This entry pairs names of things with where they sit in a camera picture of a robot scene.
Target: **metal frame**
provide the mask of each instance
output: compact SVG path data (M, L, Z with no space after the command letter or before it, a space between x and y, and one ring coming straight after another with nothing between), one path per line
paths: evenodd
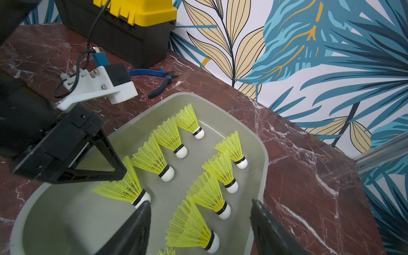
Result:
M408 153L408 131L354 158L358 174Z

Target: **yellow and black toolbox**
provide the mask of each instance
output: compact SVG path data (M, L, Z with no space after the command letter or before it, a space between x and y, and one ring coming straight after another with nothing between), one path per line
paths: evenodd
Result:
M106 0L55 0L62 23L87 37ZM147 68L166 57L177 9L172 0L111 0L91 41L131 63Z

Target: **gray tray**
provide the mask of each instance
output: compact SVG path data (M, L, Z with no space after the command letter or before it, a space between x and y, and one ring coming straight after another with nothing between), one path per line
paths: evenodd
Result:
M109 136L120 158L132 156L148 140L152 130L192 103L200 126L201 140L179 129L182 143L188 149L184 159L164 147L162 151L175 176L169 182L157 175L135 168L140 183L152 198L152 222L147 255L157 255L166 247L164 237L177 206L204 171L201 165L217 153L214 146L238 130L246 169L233 164L239 183L237 193L230 194L221 184L224 199L231 206L231 216L220 219L212 210L198 206L209 228L220 238L217 254L249 254L253 233L249 220L251 199L262 201L268 155L261 140L246 126L216 105L191 93L177 93L157 103ZM78 166L82 169L110 171L108 162L97 150L91 150ZM130 203L91 193L99 182L76 184L43 184L21 210L11 237L12 255L91 255L118 230L134 212ZM201 248L176 248L177 255L208 254Z

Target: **yellow lid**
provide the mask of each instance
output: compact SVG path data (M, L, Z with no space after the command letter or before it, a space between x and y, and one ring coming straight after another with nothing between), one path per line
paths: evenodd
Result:
M102 7L106 0L93 0L93 4ZM130 25L148 27L177 19L177 9L171 0L111 0L108 8L116 17L128 19Z

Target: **black plastic box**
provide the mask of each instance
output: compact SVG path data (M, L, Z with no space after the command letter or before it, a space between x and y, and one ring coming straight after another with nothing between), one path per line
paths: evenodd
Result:
M87 37L101 8L92 0L55 0L62 23ZM147 68L162 61L167 54L170 31L175 20L148 27L129 25L125 18L102 14L94 28L91 41L131 63L136 68Z

